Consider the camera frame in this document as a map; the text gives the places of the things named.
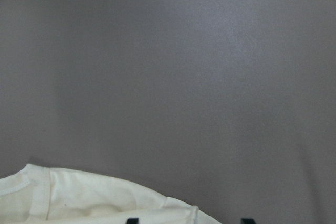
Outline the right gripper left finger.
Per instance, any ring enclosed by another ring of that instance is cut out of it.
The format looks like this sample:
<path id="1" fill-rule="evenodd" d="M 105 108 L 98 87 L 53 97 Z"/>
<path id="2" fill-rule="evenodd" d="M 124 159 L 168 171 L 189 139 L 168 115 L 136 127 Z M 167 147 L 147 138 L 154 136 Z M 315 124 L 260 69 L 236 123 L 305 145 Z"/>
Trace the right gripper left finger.
<path id="1" fill-rule="evenodd" d="M 139 224 L 138 218 L 128 218 L 126 224 Z"/>

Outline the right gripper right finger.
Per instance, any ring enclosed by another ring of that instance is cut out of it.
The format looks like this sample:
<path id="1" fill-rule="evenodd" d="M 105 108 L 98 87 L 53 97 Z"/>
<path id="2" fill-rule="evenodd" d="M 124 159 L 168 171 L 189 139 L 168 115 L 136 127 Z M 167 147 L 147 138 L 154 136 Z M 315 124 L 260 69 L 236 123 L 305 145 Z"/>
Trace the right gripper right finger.
<path id="1" fill-rule="evenodd" d="M 241 224 L 255 224 L 255 220 L 253 218 L 241 218 Z"/>

